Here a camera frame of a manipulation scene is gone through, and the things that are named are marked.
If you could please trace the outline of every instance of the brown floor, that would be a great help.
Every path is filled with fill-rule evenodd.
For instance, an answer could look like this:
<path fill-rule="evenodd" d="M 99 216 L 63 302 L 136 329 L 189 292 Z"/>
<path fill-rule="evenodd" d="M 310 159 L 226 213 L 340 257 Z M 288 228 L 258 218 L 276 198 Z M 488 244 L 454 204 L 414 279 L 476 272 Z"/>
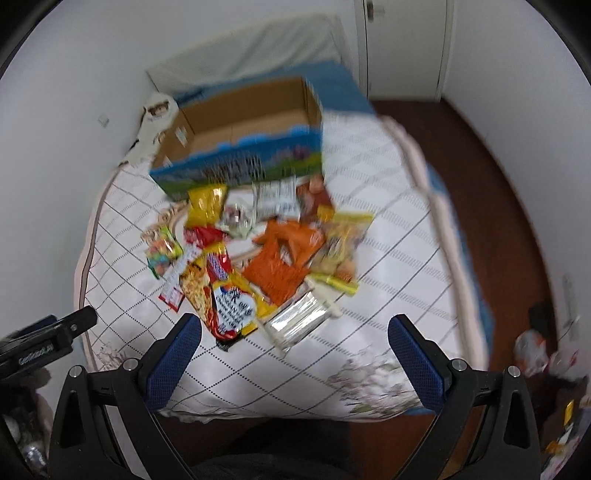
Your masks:
<path fill-rule="evenodd" d="M 450 192 L 484 298 L 495 316 L 491 368 L 501 370 L 512 363 L 515 338 L 528 328 L 528 308 L 550 298 L 540 253 L 523 211 L 494 159 L 449 104 L 381 101 L 374 106 L 418 141 Z M 360 479 L 391 479 L 431 420 L 432 416 L 399 416 L 350 424 L 352 456 Z M 224 445 L 260 420 L 219 420 L 205 426 L 179 424 L 174 419 L 163 423 L 172 443 L 192 464 L 222 453 Z M 477 423 L 474 415 L 448 465 L 450 471 L 460 465 Z"/>

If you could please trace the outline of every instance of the white wall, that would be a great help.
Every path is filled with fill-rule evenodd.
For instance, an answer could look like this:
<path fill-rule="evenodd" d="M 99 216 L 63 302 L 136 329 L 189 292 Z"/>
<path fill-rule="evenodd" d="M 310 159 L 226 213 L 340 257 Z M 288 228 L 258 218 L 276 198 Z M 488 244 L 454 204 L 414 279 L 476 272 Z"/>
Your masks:
<path fill-rule="evenodd" d="M 560 37 L 525 0 L 455 0 L 444 97 L 505 170 L 533 225 L 558 335 L 562 275 L 579 305 L 579 373 L 591 374 L 591 86 Z"/>
<path fill-rule="evenodd" d="M 0 80 L 0 336 L 72 311 L 91 207 L 153 90 L 144 70 L 225 30 L 314 11 L 340 14 L 356 73 L 353 0 L 64 0 L 41 22 Z"/>

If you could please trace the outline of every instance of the cardboard box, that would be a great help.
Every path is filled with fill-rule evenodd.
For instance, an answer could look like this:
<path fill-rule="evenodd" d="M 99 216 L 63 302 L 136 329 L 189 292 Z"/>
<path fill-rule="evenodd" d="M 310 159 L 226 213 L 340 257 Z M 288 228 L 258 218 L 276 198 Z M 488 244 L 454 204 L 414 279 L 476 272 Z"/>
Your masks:
<path fill-rule="evenodd" d="M 302 78 L 273 80 L 180 110 L 151 177 L 174 200 L 209 183 L 229 186 L 322 170 L 322 114 Z"/>

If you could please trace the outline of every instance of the metal screw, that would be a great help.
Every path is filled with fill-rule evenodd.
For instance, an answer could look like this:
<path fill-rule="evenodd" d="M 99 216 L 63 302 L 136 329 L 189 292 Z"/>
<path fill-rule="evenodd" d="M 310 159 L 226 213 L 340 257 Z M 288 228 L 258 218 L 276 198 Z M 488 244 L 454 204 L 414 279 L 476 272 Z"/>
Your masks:
<path fill-rule="evenodd" d="M 74 365 L 72 368 L 70 368 L 69 373 L 72 378 L 79 377 L 82 373 L 82 367 L 80 365 Z"/>
<path fill-rule="evenodd" d="M 139 362 L 136 358 L 128 358 L 125 362 L 123 362 L 123 370 L 131 372 L 132 370 L 135 370 L 135 368 L 138 366 L 138 363 Z"/>
<path fill-rule="evenodd" d="M 452 360 L 452 367 L 454 370 L 463 372 L 466 368 L 468 368 L 468 364 L 461 358 L 455 358 Z"/>
<path fill-rule="evenodd" d="M 507 368 L 507 373 L 513 378 L 517 378 L 521 375 L 521 371 L 515 365 L 511 365 L 509 368 Z"/>

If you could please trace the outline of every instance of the door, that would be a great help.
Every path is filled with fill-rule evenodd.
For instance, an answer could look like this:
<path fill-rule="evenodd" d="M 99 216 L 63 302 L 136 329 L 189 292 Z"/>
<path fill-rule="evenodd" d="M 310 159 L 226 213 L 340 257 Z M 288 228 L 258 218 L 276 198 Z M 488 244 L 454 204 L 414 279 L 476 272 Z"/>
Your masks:
<path fill-rule="evenodd" d="M 446 0 L 363 0 L 368 96 L 436 98 Z"/>

